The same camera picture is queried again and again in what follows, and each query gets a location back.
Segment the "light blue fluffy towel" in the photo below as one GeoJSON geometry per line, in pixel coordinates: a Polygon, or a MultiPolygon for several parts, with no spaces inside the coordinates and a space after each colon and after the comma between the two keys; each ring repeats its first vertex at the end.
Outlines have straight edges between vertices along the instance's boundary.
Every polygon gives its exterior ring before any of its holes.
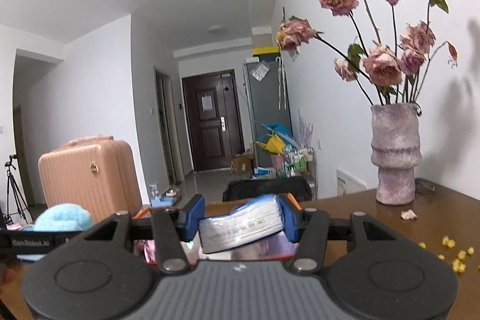
{"type": "Polygon", "coordinates": [[[35,223],[21,228],[34,232],[81,232],[93,227],[94,221],[89,211],[77,204],[54,205],[40,214],[35,223]]]}

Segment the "blue wet wipes pack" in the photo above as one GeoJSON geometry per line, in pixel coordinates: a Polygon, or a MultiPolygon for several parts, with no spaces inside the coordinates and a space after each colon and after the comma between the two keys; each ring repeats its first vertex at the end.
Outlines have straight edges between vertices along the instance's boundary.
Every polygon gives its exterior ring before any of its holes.
{"type": "Polygon", "coordinates": [[[262,195],[229,214],[199,221],[199,239],[206,254],[242,247],[283,230],[281,206],[275,195],[262,195]]]}

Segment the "red cardboard box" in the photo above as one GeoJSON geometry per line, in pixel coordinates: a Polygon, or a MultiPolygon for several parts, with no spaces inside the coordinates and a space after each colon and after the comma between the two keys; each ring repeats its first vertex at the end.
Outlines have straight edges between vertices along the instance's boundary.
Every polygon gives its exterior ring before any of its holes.
{"type": "Polygon", "coordinates": [[[201,260],[285,260],[295,255],[300,206],[287,193],[261,195],[244,202],[226,202],[232,210],[206,216],[204,197],[196,195],[181,209],[160,209],[171,218],[176,238],[194,266],[201,260]]]}

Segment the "cluttered utility cart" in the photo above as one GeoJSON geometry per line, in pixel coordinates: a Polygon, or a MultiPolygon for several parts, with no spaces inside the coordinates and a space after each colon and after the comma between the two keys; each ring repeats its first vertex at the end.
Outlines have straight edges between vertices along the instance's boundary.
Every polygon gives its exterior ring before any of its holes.
{"type": "Polygon", "coordinates": [[[283,154],[267,154],[254,159],[253,173],[255,179],[274,179],[279,177],[290,178],[301,176],[310,188],[311,198],[316,199],[318,193],[317,158],[314,149],[288,148],[283,154]]]}

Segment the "black chair back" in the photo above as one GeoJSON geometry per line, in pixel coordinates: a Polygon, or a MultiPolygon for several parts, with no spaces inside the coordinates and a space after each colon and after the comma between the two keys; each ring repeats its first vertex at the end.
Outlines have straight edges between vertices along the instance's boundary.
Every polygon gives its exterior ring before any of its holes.
{"type": "Polygon", "coordinates": [[[222,202],[234,202],[266,194],[291,193],[298,202],[311,201],[312,189],[304,177],[244,179],[232,181],[222,194],[222,202]]]}

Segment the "fallen pink petal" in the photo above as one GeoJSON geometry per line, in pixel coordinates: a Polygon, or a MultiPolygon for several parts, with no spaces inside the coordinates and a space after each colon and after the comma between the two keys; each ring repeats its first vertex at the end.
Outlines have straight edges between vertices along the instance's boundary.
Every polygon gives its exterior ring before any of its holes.
{"type": "Polygon", "coordinates": [[[406,210],[406,211],[402,211],[401,214],[400,214],[400,217],[402,218],[402,220],[404,221],[409,221],[409,220],[415,220],[417,219],[417,215],[416,213],[410,209],[410,210],[406,210]]]}

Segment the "brown cardboard carton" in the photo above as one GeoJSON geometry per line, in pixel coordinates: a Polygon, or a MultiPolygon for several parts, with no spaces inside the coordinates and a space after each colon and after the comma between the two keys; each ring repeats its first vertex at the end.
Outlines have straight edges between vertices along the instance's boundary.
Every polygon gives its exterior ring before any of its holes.
{"type": "Polygon", "coordinates": [[[230,171],[235,175],[251,174],[253,172],[253,154],[242,154],[235,156],[230,161],[230,171]]]}

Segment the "pink suitcase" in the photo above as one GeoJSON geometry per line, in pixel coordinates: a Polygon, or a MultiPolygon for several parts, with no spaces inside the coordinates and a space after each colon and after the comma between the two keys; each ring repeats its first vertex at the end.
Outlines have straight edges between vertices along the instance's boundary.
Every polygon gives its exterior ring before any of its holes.
{"type": "Polygon", "coordinates": [[[49,207],[81,206],[98,223],[114,212],[134,216],[143,206],[130,145],[113,136],[71,140],[38,160],[49,207]]]}

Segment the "black eyeglasses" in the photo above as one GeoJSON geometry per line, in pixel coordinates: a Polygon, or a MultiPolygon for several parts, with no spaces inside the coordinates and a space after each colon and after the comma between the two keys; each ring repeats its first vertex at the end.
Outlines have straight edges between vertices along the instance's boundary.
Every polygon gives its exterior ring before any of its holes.
{"type": "Polygon", "coordinates": [[[435,183],[427,179],[416,178],[415,188],[417,193],[435,193],[435,183]]]}

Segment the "purple textured vase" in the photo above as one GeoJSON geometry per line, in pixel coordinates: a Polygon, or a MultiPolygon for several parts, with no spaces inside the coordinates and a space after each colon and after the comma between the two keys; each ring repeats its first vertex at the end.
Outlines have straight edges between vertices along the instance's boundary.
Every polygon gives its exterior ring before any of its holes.
{"type": "Polygon", "coordinates": [[[376,199],[384,205],[406,205],[415,198],[414,170],[422,161],[416,108],[411,103],[376,105],[371,113],[376,199]]]}

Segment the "grey refrigerator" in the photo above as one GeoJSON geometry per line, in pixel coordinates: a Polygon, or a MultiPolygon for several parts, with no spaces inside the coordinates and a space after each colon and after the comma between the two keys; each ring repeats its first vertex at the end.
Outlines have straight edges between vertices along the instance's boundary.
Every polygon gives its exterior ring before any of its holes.
{"type": "Polygon", "coordinates": [[[279,53],[248,58],[242,66],[255,163],[270,167],[269,153],[257,141],[266,141],[264,125],[279,124],[292,133],[287,75],[279,53]]]}

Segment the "yellow flower bits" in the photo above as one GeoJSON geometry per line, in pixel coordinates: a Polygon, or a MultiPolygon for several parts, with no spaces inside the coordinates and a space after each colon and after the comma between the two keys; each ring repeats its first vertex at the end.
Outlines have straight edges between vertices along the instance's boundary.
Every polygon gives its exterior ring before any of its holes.
{"type": "Polygon", "coordinates": [[[425,241],[419,241],[417,245],[422,249],[438,249],[435,256],[441,261],[448,263],[455,274],[465,274],[468,268],[468,261],[476,254],[476,249],[473,246],[461,247],[456,243],[456,240],[449,236],[442,236],[438,242],[438,246],[431,247],[425,241]]]}

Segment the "dark brown entrance door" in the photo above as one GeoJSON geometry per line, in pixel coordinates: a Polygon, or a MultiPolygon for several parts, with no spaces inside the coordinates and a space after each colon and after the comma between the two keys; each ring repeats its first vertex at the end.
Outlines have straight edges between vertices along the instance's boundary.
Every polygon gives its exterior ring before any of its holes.
{"type": "Polygon", "coordinates": [[[182,87],[193,168],[229,168],[245,152],[234,71],[186,77],[182,87]]]}

